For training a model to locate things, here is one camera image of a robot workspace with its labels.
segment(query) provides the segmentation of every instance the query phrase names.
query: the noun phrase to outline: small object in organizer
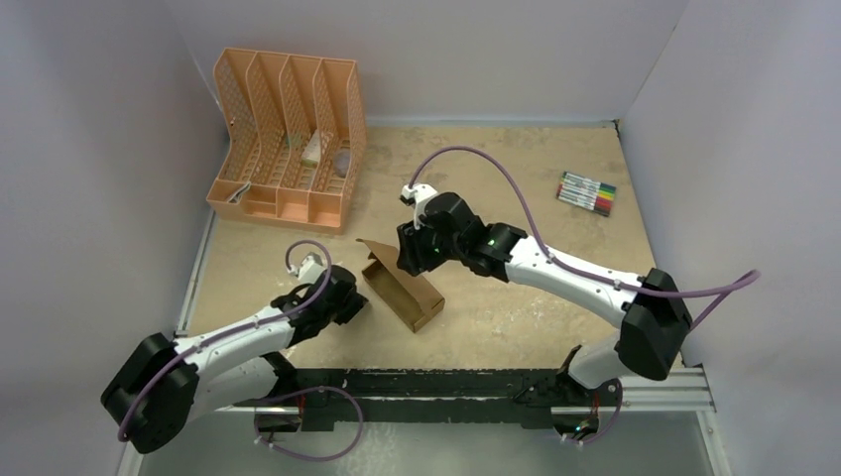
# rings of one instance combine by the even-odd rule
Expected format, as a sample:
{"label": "small object in organizer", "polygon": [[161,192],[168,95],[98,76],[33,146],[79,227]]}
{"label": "small object in organizer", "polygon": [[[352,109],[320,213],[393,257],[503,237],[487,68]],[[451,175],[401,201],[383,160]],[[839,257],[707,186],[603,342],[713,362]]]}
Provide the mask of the small object in organizer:
{"label": "small object in organizer", "polygon": [[333,156],[333,171],[344,179],[347,177],[348,169],[350,169],[350,149],[341,148]]}
{"label": "small object in organizer", "polygon": [[303,153],[300,155],[301,163],[307,167],[318,167],[318,163],[321,162],[321,140],[329,141],[332,137],[333,135],[328,132],[322,138],[321,131],[316,129],[312,133],[312,137],[309,138],[309,142],[306,143]]}
{"label": "small object in organizer", "polygon": [[610,216],[616,187],[572,172],[564,172],[557,186],[557,199]]}

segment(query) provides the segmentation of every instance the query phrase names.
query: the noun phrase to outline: wooden table surface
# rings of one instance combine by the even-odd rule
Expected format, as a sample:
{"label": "wooden table surface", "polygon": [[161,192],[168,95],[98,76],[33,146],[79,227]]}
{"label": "wooden table surface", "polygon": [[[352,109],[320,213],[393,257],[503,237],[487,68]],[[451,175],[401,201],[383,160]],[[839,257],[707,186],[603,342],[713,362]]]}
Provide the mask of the wooden table surface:
{"label": "wooden table surface", "polygon": [[[623,271],[654,265],[637,200],[612,128],[372,128],[350,223],[333,237],[219,220],[200,284],[190,334],[242,319],[287,293],[284,253],[301,238],[321,241],[337,264],[359,279],[371,303],[347,325],[330,325],[284,353],[300,367],[530,368],[557,367],[578,343],[595,342],[612,327],[574,304],[520,285],[479,278],[459,263],[426,274],[446,306],[417,334],[362,281],[368,250],[356,238],[397,246],[396,227],[412,218],[401,187],[430,153],[448,145],[480,148],[505,165],[523,190],[550,246]],[[560,202],[558,179],[571,171],[617,187],[610,217]],[[487,222],[528,223],[505,179],[484,160],[448,153],[421,182],[455,191]],[[294,253],[299,261],[309,250]]]}

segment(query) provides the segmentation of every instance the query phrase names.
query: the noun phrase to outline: gray wall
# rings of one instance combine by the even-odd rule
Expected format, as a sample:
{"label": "gray wall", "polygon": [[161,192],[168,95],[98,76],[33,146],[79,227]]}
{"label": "gray wall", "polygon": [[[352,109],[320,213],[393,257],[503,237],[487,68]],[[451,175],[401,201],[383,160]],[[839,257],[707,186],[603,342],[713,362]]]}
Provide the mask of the gray wall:
{"label": "gray wall", "polygon": [[738,475],[841,467],[839,18],[832,0],[693,0],[622,134],[658,265],[685,289],[764,272],[684,348]]}
{"label": "gray wall", "polygon": [[212,77],[224,47],[360,61],[375,121],[623,116],[688,0],[168,0]]}
{"label": "gray wall", "polygon": [[0,60],[0,474],[113,474],[99,394],[175,327],[223,124],[161,0],[3,0]]}

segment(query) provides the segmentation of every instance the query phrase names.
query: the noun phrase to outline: peach plastic organizer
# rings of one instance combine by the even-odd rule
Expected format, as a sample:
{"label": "peach plastic organizer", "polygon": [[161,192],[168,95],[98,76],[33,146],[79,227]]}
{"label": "peach plastic organizer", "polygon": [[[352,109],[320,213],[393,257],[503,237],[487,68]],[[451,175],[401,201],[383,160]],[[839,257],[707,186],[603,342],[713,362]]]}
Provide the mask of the peach plastic organizer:
{"label": "peach plastic organizer", "polygon": [[228,48],[213,77],[231,146],[207,202],[223,218],[342,233],[368,141],[356,61]]}

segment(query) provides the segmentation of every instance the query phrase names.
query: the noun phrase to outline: white arm segment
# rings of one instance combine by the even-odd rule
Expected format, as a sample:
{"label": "white arm segment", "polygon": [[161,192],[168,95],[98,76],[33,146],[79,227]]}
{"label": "white arm segment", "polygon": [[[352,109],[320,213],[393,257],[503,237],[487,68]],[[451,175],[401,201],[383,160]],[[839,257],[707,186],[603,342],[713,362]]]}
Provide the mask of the white arm segment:
{"label": "white arm segment", "polygon": [[[549,252],[570,266],[612,281],[618,279],[633,283],[637,280],[634,273],[609,270],[552,248],[549,248]],[[505,273],[511,283],[531,286],[576,303],[616,328],[622,325],[622,318],[625,317],[622,304],[633,302],[637,295],[630,291],[617,291],[610,285],[596,283],[564,271],[546,258],[532,236],[520,240],[511,250],[511,256],[511,262],[505,265]]]}
{"label": "white arm segment", "polygon": [[585,345],[575,353],[569,363],[569,376],[587,389],[596,389],[611,379],[637,375],[619,360],[616,343],[619,331],[593,345]]}
{"label": "white arm segment", "polygon": [[257,357],[213,379],[207,385],[199,379],[198,388],[187,421],[245,400],[269,395],[278,382],[275,369],[264,358]]}
{"label": "white arm segment", "polygon": [[201,340],[228,328],[244,322],[254,325],[249,332],[234,334],[184,359],[184,363],[198,367],[199,377],[187,420],[243,400],[259,399],[269,394],[278,378],[272,366],[260,356],[287,348],[292,342],[295,330],[286,320],[260,325],[257,325],[256,321],[278,313],[278,309],[266,306],[250,317],[213,332],[176,339],[176,351],[181,353]]}
{"label": "white arm segment", "polygon": [[403,185],[403,189],[400,191],[400,197],[406,200],[415,201],[415,206],[413,206],[412,209],[415,211],[416,230],[421,229],[421,215],[423,215],[426,203],[433,199],[436,195],[438,195],[437,190],[435,190],[431,185],[427,185],[425,183],[416,183],[412,187]]}

